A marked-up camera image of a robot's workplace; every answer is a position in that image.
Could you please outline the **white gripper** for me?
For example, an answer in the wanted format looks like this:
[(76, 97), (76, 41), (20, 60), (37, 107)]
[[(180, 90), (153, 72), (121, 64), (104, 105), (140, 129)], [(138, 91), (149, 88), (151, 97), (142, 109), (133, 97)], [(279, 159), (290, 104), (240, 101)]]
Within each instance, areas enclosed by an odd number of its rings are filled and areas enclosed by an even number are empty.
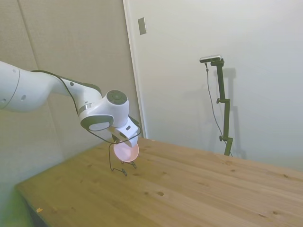
[(113, 142), (127, 145), (130, 148), (133, 148), (137, 144), (138, 130), (138, 126), (133, 122), (131, 117), (128, 117), (124, 126), (110, 127)]

